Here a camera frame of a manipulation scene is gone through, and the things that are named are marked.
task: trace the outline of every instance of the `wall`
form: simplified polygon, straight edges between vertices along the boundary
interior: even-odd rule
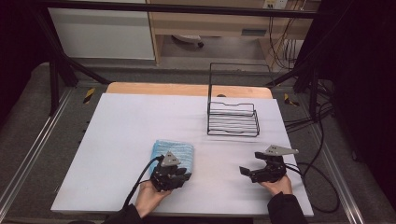
[[[144,0],[96,0],[145,3]],[[154,60],[146,12],[50,8],[65,53],[74,58]]]

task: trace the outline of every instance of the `gray floor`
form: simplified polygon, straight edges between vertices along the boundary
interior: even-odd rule
[[[103,77],[116,81],[161,82],[161,83],[207,83],[207,70],[210,63],[262,63],[263,55],[258,42],[252,39],[206,37],[202,49],[194,45],[181,43],[168,36],[163,48],[161,65],[152,62],[122,61],[122,66],[114,61],[92,61],[92,70]],[[265,76],[229,76],[227,84],[237,83],[248,86],[262,86],[279,73],[265,73]],[[100,222],[104,215],[64,216],[50,211],[56,196],[56,189],[62,184],[67,169],[78,150],[78,141],[83,138],[87,121],[97,105],[106,86],[93,82],[90,78],[78,75],[81,79],[78,87],[64,88],[70,91],[70,100],[52,130],[46,144],[42,147],[35,165],[26,177],[13,204],[7,209],[3,223],[67,223],[70,220],[90,219]],[[306,117],[302,106],[284,103],[284,93],[293,101],[307,98],[307,94],[294,94],[288,80],[274,89],[284,120]],[[87,90],[94,86],[95,93],[90,102],[82,103]],[[0,192],[6,192],[8,183],[17,173],[24,157],[29,152],[41,128],[49,118],[50,88],[46,66],[37,67],[21,99],[14,106],[7,122],[0,127]],[[352,160],[347,134],[340,127],[339,116],[323,120],[325,141],[336,163],[340,167],[350,192],[359,207],[365,223],[396,223],[396,215],[386,197],[375,183],[364,163]],[[289,134],[292,147],[299,148],[297,161],[310,161],[318,150],[318,141],[311,127]],[[329,173],[326,162],[319,157],[315,165],[325,174]],[[331,209],[335,205],[335,195],[329,185],[315,171],[310,171],[307,179],[307,191],[312,204],[322,209]],[[344,207],[331,214],[314,210],[315,216],[309,217],[310,223],[349,223]],[[190,218],[168,220],[169,223],[251,223],[246,219],[202,220]],[[255,223],[267,223],[268,217],[255,220]]]

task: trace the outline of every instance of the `black wire rack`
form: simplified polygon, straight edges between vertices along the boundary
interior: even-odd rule
[[[211,63],[209,73],[209,91],[207,99],[207,134],[256,137],[260,134],[257,111],[252,103],[226,104],[217,100],[212,102],[212,76],[230,74],[227,71],[214,71],[213,65],[267,66],[245,63]]]

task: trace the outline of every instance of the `white tabletop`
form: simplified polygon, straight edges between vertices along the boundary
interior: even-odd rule
[[[150,159],[158,139],[194,145],[191,179],[175,189],[153,215],[259,217],[268,214],[270,193],[240,175],[239,166],[261,169],[255,151],[270,145],[290,147],[276,100],[212,98],[253,103],[257,137],[206,134],[207,97],[104,93],[76,157],[51,207],[61,213],[108,213],[121,209]],[[293,155],[285,162],[295,164]],[[301,178],[288,171],[306,216],[313,216]]]

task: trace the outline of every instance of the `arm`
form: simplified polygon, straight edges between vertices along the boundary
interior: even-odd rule
[[[152,212],[171,191],[158,192],[151,181],[140,184],[135,205],[121,209],[103,224],[143,224],[142,218]]]
[[[305,224],[304,217],[297,198],[292,194],[290,179],[284,175],[275,183],[261,182],[273,198],[268,203],[268,212],[273,224]]]

